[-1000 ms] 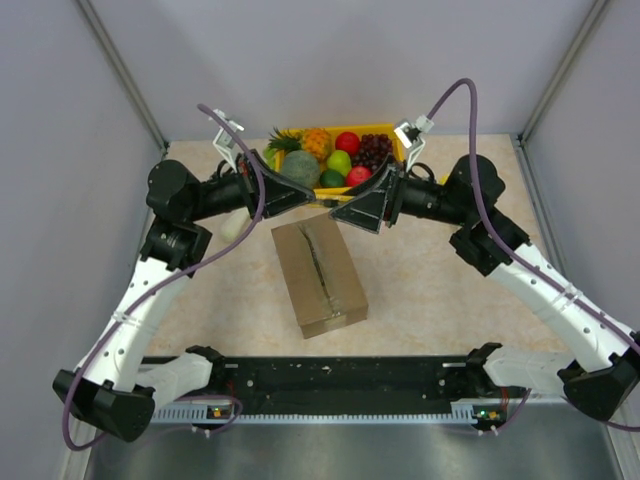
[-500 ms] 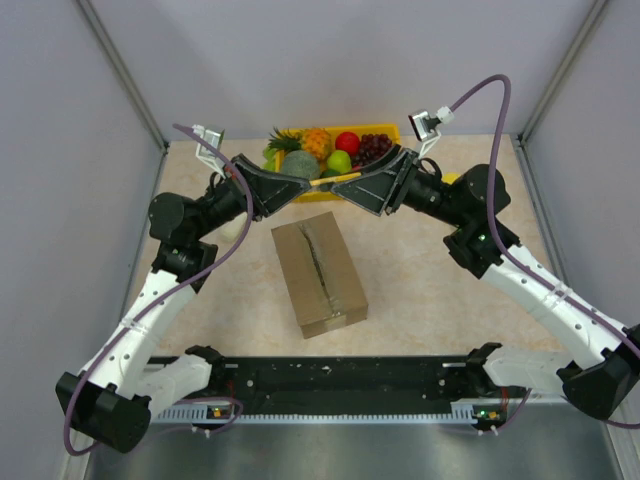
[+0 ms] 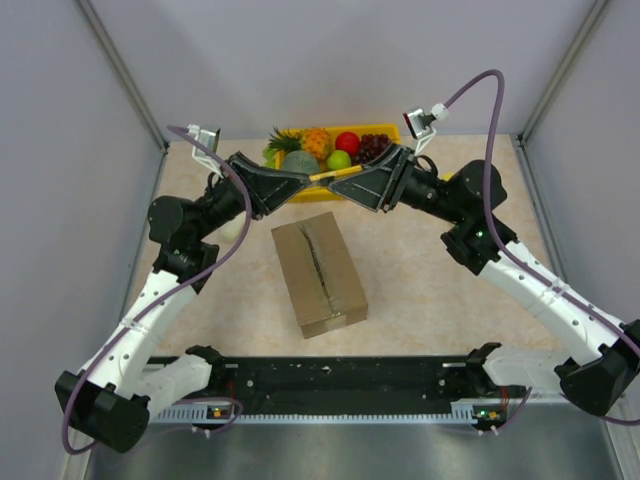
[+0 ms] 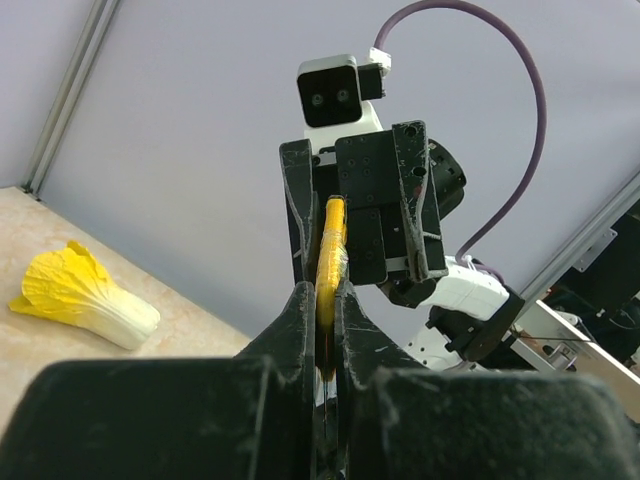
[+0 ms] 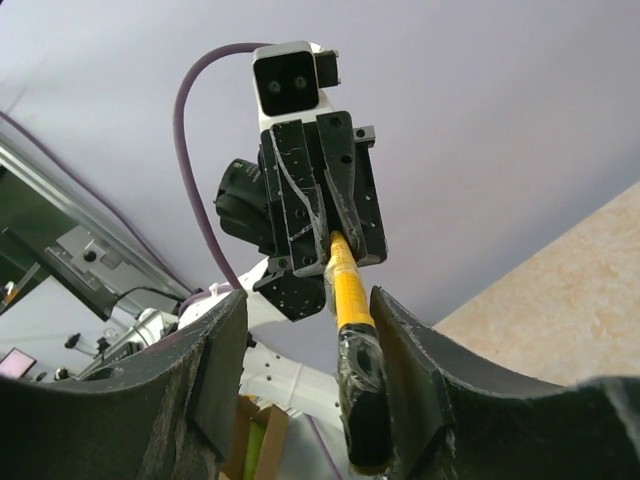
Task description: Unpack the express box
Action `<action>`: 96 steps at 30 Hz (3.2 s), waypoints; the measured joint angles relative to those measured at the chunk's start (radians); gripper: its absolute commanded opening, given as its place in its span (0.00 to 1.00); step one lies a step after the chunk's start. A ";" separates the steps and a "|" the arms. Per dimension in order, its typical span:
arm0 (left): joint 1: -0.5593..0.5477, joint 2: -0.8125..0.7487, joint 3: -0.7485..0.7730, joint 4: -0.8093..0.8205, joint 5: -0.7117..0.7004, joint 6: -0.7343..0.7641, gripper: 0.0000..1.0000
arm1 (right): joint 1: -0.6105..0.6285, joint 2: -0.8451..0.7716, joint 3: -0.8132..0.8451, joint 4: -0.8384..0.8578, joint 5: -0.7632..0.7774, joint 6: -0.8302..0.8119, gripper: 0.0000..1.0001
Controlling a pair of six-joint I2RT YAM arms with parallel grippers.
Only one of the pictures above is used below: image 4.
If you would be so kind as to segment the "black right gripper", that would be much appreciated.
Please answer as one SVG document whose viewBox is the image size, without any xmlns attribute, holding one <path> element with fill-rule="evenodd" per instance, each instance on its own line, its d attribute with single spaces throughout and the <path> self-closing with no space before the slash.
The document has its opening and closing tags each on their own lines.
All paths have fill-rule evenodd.
<svg viewBox="0 0 640 480">
<path fill-rule="evenodd" d="M 441 221 L 462 201 L 466 176 L 425 123 L 337 140 L 335 161 L 315 168 L 323 193 L 346 203 L 349 279 L 375 285 L 389 301 L 416 308 L 447 274 Z M 318 205 L 311 142 L 279 147 L 295 282 L 315 282 Z"/>
</svg>

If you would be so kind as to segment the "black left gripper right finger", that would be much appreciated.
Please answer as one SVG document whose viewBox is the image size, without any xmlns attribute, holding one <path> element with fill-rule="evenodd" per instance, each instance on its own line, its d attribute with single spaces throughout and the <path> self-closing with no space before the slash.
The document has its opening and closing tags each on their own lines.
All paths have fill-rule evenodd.
<svg viewBox="0 0 640 480">
<path fill-rule="evenodd" d="M 435 372 L 336 295 L 339 444 L 350 479 L 635 479 L 639 446 L 602 382 Z"/>
</svg>

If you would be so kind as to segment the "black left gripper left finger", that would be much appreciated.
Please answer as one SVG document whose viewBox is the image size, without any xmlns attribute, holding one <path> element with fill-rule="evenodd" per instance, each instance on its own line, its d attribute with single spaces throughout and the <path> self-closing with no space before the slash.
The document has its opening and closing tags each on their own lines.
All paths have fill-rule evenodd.
<svg viewBox="0 0 640 480">
<path fill-rule="evenodd" d="M 1 440 L 5 479 L 311 479 L 315 292 L 231 358 L 64 361 Z"/>
</svg>

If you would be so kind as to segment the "yellow utility knife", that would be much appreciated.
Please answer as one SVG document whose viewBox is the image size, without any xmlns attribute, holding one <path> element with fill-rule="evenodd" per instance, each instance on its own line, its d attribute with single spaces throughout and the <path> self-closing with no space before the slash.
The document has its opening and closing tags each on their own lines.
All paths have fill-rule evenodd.
<svg viewBox="0 0 640 480">
<path fill-rule="evenodd" d="M 335 367 L 333 355 L 333 327 L 335 321 L 335 297 L 344 277 L 348 255 L 346 251 L 346 206 L 339 196 L 328 199 L 325 211 L 316 274 L 316 321 L 320 333 L 319 369 L 325 382 L 333 379 Z"/>
</svg>

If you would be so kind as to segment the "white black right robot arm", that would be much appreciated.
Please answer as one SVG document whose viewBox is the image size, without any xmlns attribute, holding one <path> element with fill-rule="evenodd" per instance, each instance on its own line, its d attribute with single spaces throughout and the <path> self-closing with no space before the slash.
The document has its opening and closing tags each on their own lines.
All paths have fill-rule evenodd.
<svg viewBox="0 0 640 480">
<path fill-rule="evenodd" d="M 500 343 L 523 306 L 473 260 L 444 252 L 441 222 L 462 201 L 466 178 L 420 121 L 279 149 L 294 277 L 315 288 L 323 361 L 335 349 L 341 284 L 378 287 L 397 306 L 427 306 L 445 349 L 476 362 Z"/>
</svg>

